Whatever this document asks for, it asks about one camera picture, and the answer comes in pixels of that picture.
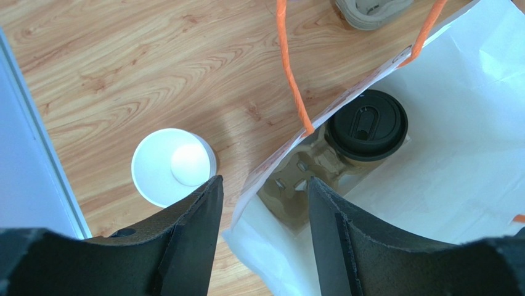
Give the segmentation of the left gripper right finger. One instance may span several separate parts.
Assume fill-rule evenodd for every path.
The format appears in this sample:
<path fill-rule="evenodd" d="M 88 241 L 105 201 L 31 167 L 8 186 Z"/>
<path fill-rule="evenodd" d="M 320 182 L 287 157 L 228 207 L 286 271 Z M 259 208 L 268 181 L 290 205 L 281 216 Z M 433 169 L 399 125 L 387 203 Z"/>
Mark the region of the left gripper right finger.
<path fill-rule="evenodd" d="M 425 263 L 451 244 L 393 226 L 342 198 L 319 178 L 307 187 L 322 295 L 424 295 Z"/>

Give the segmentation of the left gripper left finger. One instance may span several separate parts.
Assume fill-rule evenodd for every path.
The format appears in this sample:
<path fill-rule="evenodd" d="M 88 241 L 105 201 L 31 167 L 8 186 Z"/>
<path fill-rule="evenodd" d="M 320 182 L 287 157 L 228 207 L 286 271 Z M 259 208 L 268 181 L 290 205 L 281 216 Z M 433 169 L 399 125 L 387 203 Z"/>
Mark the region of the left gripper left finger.
<path fill-rule="evenodd" d="M 223 206 L 213 176 L 175 204 L 88 240 L 82 271 L 95 295 L 206 295 Z"/>

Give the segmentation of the stack of paper cups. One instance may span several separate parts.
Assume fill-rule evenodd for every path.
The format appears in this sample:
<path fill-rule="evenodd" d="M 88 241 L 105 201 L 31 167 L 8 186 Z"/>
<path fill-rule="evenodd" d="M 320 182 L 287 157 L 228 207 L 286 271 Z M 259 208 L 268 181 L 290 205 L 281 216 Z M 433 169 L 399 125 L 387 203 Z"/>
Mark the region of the stack of paper cups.
<path fill-rule="evenodd" d="M 166 128 L 146 136 L 131 160 L 131 176 L 140 195 L 166 208 L 182 200 L 218 172 L 211 146 L 200 136 Z"/>

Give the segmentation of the cardboard cup carrier tray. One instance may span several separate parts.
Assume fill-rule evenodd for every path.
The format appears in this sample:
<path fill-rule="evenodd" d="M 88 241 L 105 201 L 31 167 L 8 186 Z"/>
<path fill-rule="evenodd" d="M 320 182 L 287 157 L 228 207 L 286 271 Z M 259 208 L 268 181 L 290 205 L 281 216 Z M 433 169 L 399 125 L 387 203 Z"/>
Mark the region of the cardboard cup carrier tray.
<path fill-rule="evenodd" d="M 312 177 L 337 190 L 343 178 L 363 175 L 377 167 L 360 168 L 344 161 L 327 142 L 326 125 L 307 137 L 306 144 L 292 149 L 258 191 L 267 209 L 295 233 L 309 222 L 307 187 Z"/>

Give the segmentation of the single paper cup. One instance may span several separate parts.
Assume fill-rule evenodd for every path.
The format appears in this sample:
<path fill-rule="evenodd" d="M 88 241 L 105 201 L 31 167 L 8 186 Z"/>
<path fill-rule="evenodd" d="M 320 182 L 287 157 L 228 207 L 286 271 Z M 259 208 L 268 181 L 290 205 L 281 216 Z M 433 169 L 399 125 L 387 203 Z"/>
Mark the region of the single paper cup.
<path fill-rule="evenodd" d="M 335 148 L 338 155 L 346 162 L 354 167 L 371 168 L 381 165 L 388 159 L 388 156 L 381 152 L 348 150 L 342 148 Z"/>

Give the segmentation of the white paper takeout bag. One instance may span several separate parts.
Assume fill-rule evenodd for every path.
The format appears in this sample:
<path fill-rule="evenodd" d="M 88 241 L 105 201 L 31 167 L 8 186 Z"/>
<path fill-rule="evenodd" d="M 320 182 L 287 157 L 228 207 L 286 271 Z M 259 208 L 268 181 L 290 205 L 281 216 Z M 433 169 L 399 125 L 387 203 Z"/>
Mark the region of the white paper takeout bag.
<path fill-rule="evenodd" d="M 405 48 L 312 119 L 367 88 L 408 115 L 401 148 L 345 176 L 339 193 L 401 229 L 453 244 L 515 234 L 524 213 L 524 13 L 472 1 L 436 25 L 420 55 Z"/>

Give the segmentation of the black coffee cup lid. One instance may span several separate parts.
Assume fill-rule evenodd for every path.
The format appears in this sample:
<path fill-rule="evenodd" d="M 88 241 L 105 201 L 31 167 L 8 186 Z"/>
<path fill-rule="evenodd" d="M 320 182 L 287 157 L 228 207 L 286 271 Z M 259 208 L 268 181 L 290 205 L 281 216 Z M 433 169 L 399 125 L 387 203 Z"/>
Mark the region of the black coffee cup lid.
<path fill-rule="evenodd" d="M 367 89 L 328 119 L 325 138 L 349 160 L 375 162 L 398 151 L 408 127 L 407 113 L 396 98 Z"/>

